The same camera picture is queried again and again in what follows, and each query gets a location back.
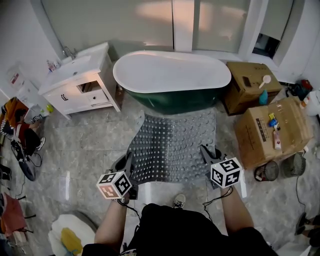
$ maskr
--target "green bathtub exterior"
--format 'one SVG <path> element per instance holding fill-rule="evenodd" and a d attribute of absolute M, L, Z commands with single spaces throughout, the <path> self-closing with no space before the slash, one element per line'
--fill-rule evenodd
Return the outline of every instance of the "green bathtub exterior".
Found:
<path fill-rule="evenodd" d="M 211 107 L 223 94 L 225 87 L 156 93 L 125 90 L 146 107 L 164 115 L 174 115 Z"/>

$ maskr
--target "white wall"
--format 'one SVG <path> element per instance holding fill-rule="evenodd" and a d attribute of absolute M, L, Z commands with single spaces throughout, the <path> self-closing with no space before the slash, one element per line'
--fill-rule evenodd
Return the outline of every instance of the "white wall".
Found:
<path fill-rule="evenodd" d="M 0 91 L 0 107 L 6 104 L 9 98 Z"/>
<path fill-rule="evenodd" d="M 6 73 L 15 63 L 37 88 L 48 74 L 47 60 L 60 56 L 50 44 L 30 0 L 7 0 L 0 8 L 0 90 L 8 97 L 15 91 Z"/>
<path fill-rule="evenodd" d="M 320 31 L 320 1 L 295 0 L 291 15 L 295 13 L 290 16 L 273 58 L 276 64 L 280 63 L 277 72 L 291 81 L 300 78 L 312 56 Z"/>
<path fill-rule="evenodd" d="M 301 79 L 308 79 L 314 88 L 320 89 L 320 33 Z"/>
<path fill-rule="evenodd" d="M 55 53 L 62 60 L 65 58 L 60 41 L 54 32 L 41 0 L 30 0 L 33 11 Z"/>

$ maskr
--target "tiled floor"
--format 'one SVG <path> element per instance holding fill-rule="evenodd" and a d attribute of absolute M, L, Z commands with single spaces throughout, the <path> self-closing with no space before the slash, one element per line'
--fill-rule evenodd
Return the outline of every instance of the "tiled floor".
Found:
<path fill-rule="evenodd" d="M 37 214 L 37 218 L 27 221 L 29 228 L 34 230 L 34 234 L 27 235 L 29 248 L 24 247 L 30 255 L 52 254 L 48 232 L 59 214 L 77 210 L 99 225 L 109 201 L 99 194 L 97 179 L 126 152 L 136 134 L 134 123 L 141 109 L 146 110 L 125 94 L 120 113 L 112 108 L 102 108 L 76 113 L 71 115 L 71 120 L 66 120 L 56 111 L 45 120 L 46 143 L 41 150 L 43 163 L 36 181 L 26 179 L 22 191 L 22 195 L 27 196 L 21 202 L 23 207 L 27 213 Z M 217 146 L 240 159 L 233 130 L 238 117 L 228 117 L 221 103 L 214 109 Z M 311 121 L 316 136 L 309 143 L 310 148 L 320 142 L 319 124 L 315 119 Z M 9 141 L 6 141 L 2 155 L 13 171 L 13 180 L 9 185 L 14 197 L 21 193 L 24 176 L 11 153 Z M 305 157 L 307 170 L 299 179 L 298 192 L 300 199 L 306 203 L 308 216 L 312 217 L 318 213 L 320 204 L 320 160 L 315 158 L 312 150 Z M 251 171 L 247 171 L 245 177 L 248 196 L 243 201 L 253 217 L 255 227 L 264 238 L 276 249 L 288 241 L 307 243 L 302 237 L 294 237 L 297 218 L 303 211 L 296 197 L 296 178 L 279 177 L 273 182 L 256 182 Z M 139 186 L 139 200 L 132 201 L 131 206 L 140 211 L 142 203 L 170 205 L 175 195 L 181 192 L 186 195 L 185 208 L 201 213 L 204 213 L 202 203 L 220 195 L 218 189 L 212 190 L 205 178 L 188 185 L 147 183 Z M 221 201 L 212 203 L 208 211 L 217 227 L 226 234 Z M 138 222 L 135 213 L 128 210 L 125 241 L 131 240 Z"/>

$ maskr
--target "shoe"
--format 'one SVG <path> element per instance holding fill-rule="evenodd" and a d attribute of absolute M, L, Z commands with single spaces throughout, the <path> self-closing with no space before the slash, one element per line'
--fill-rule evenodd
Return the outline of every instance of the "shoe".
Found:
<path fill-rule="evenodd" d="M 44 146 L 44 144 L 45 144 L 45 142 L 46 142 L 46 138 L 45 138 L 45 137 L 42 137 L 40 141 L 41 141 L 40 145 L 36 147 L 36 149 L 37 149 L 38 151 L 40 151 L 40 150 L 42 149 L 42 147 Z"/>
<path fill-rule="evenodd" d="M 303 226 L 304 224 L 310 224 L 310 221 L 306 218 L 307 214 L 304 212 L 301 214 L 298 223 L 296 224 L 297 228 Z"/>
<path fill-rule="evenodd" d="M 185 206 L 186 197 L 184 194 L 178 194 L 175 199 L 172 208 L 182 209 Z"/>
<path fill-rule="evenodd" d="M 297 236 L 297 235 L 301 235 L 303 231 L 305 231 L 306 227 L 305 226 L 300 226 L 298 228 L 295 229 L 295 233 L 294 235 Z"/>
<path fill-rule="evenodd" d="M 301 214 L 301 216 L 299 217 L 299 220 L 295 226 L 295 235 L 300 235 L 305 229 L 305 223 L 307 222 L 306 219 L 307 214 L 304 212 Z"/>

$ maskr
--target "strap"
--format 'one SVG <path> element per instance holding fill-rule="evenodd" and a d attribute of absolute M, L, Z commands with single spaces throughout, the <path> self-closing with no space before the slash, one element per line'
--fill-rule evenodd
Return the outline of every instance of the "strap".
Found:
<path fill-rule="evenodd" d="M 21 128 L 22 124 L 19 123 L 16 128 L 14 129 L 14 133 L 13 133 L 13 140 L 17 141 L 17 142 L 20 142 L 20 139 L 19 139 L 19 132 L 20 132 L 20 128 Z"/>

